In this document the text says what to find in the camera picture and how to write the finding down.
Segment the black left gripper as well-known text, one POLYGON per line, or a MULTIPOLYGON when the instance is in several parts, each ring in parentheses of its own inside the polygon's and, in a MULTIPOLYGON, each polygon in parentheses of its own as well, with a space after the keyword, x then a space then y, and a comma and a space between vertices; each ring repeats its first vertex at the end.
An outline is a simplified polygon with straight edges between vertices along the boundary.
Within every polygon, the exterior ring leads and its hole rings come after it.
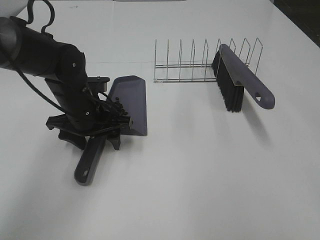
POLYGON ((46 84, 62 108, 63 114, 50 116, 46 121, 49 130, 58 129, 58 138, 84 150, 85 137, 107 134, 106 139, 118 151, 121 145, 121 127, 129 127, 131 118, 119 116, 109 95, 105 100, 93 94, 86 82, 77 85, 45 78, 46 84))

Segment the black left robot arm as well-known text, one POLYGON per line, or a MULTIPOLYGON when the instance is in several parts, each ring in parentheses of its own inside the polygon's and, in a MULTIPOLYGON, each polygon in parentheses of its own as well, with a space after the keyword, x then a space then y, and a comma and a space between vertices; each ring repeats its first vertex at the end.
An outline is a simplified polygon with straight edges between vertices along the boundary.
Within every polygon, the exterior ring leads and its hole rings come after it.
POLYGON ((131 118, 118 99, 101 100, 99 94, 108 77, 89 77, 85 54, 70 43, 53 39, 48 33, 28 28, 18 17, 0 19, 0 66, 45 80, 55 97, 53 106, 61 114, 47 119, 48 129, 59 129, 59 138, 80 149, 86 137, 105 136, 118 150, 121 130, 130 127, 131 118))

